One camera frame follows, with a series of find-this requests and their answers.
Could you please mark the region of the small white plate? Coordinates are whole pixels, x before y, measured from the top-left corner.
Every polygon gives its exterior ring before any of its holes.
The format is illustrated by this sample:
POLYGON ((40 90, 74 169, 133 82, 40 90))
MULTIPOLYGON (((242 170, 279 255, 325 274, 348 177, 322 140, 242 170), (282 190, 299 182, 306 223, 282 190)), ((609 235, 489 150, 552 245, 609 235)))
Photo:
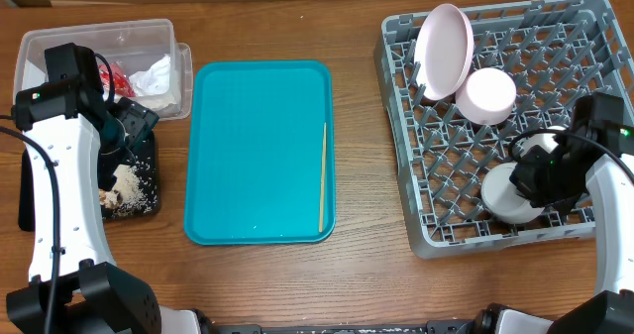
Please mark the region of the small white plate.
POLYGON ((478 125, 496 125, 512 112, 516 85, 504 71, 486 67, 473 72, 456 93, 460 113, 478 125))

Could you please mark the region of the red snack wrapper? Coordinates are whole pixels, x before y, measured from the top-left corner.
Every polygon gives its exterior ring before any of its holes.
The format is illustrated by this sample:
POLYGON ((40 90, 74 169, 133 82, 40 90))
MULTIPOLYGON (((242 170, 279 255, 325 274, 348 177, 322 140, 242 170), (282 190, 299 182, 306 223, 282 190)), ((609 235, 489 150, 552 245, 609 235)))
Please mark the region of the red snack wrapper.
MULTIPOLYGON (((128 78, 127 73, 122 67, 120 62, 112 62, 110 63, 110 69, 113 72, 113 82, 114 82, 114 91, 115 97, 126 97, 133 98, 136 96, 134 88, 128 78)), ((110 73, 108 71, 107 66, 104 63, 99 64, 99 73, 100 78, 102 80, 104 95, 109 95, 109 87, 110 87, 110 73)))

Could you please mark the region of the large white plate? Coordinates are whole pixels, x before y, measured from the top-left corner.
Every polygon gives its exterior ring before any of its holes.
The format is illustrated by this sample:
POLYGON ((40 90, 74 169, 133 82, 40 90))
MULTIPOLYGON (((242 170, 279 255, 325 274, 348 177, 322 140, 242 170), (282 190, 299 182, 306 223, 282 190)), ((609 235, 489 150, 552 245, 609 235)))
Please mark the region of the large white plate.
POLYGON ((426 17, 416 40, 416 84, 424 97, 437 101, 455 93, 471 68, 475 41, 467 15, 453 4, 441 4, 426 17))

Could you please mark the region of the grey dishwasher rack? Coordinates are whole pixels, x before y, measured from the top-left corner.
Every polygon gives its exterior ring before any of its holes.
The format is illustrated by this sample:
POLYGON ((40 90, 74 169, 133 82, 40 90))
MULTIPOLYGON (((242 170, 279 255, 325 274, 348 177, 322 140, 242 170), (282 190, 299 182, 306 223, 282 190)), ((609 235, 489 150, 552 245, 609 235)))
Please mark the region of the grey dishwasher rack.
POLYGON ((566 126, 574 103, 594 91, 630 101, 633 52, 608 0, 533 0, 470 7, 473 69, 494 67, 518 95, 504 122, 479 126, 452 99, 429 101, 416 83, 414 48, 424 13, 381 25, 374 60, 394 139, 398 187, 410 247, 423 259, 594 235, 591 202, 568 215, 544 211, 523 225, 495 220, 479 191, 508 159, 507 146, 533 129, 566 126))

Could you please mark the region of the brown food scrap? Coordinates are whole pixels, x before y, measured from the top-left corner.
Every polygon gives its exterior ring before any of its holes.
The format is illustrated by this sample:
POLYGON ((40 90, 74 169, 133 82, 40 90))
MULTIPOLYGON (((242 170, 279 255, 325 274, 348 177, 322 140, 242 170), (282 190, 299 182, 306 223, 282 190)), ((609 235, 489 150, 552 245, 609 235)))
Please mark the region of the brown food scrap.
POLYGON ((117 189, 112 189, 109 191, 100 189, 99 200, 101 206, 110 210, 118 209, 123 203, 123 197, 117 189))

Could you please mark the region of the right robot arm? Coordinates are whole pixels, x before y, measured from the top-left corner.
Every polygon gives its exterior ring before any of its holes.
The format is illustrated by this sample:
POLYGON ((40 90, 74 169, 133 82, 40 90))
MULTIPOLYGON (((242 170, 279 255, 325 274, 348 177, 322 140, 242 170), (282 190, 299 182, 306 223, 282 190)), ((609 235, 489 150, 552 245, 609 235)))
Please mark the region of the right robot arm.
POLYGON ((526 131, 508 146, 510 162, 484 178, 486 209, 509 224, 545 209, 569 214, 589 195, 595 222, 595 295, 551 321, 492 304, 470 333, 633 332, 633 129, 623 99, 594 92, 578 99, 567 129, 526 131))

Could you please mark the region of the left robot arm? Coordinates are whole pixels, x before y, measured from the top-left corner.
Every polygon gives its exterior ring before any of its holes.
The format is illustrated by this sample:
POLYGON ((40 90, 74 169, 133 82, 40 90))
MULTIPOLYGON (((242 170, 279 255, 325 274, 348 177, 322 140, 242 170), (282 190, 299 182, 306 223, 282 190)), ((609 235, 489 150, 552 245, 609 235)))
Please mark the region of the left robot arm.
POLYGON ((35 222, 29 283, 7 294, 8 318, 23 333, 211 333, 204 314, 159 305, 113 259, 99 192, 159 117, 103 85, 103 60, 74 43, 47 49, 47 82, 17 93, 15 127, 1 130, 26 145, 35 222))

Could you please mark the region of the white paper cup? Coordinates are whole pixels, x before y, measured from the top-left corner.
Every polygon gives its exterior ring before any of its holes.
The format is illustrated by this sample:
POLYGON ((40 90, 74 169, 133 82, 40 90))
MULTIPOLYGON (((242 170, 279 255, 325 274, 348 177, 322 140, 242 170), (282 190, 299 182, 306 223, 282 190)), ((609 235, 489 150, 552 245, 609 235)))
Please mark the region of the white paper cup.
POLYGON ((552 133, 519 135, 518 142, 512 148, 514 158, 523 160, 527 157, 526 162, 538 161, 540 156, 549 154, 558 145, 555 138, 556 134, 552 133))

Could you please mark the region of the grey shallow bowl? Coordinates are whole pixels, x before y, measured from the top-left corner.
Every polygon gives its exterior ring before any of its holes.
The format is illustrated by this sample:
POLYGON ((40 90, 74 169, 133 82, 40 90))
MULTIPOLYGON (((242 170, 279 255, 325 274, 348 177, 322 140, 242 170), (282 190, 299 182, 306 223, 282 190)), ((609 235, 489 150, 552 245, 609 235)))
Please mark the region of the grey shallow bowl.
POLYGON ((480 188, 481 199, 495 218, 507 224, 524 224, 536 219, 544 208, 532 207, 520 196, 510 176, 517 163, 505 163, 491 169, 480 188))

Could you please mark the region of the white napkin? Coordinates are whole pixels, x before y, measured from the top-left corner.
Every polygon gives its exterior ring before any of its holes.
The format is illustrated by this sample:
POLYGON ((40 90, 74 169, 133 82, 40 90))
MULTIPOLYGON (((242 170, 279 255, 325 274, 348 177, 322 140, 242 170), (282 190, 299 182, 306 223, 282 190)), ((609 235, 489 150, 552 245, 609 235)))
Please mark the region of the white napkin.
POLYGON ((135 98, 143 106, 159 112, 177 105, 176 96, 170 91, 171 57, 165 54, 149 69, 129 76, 135 98))

